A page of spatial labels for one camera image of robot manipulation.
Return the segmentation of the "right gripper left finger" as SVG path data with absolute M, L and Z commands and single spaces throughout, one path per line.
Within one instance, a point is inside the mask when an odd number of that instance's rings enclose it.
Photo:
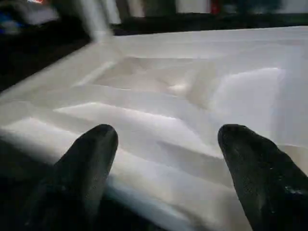
M 91 231 L 118 148 L 108 124 L 78 137 L 31 186 L 16 216 L 18 231 Z

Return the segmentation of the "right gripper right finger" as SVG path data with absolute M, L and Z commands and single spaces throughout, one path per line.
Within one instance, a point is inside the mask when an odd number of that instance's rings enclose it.
M 308 229 L 308 177 L 270 139 L 244 125 L 217 134 L 232 182 L 254 231 Z

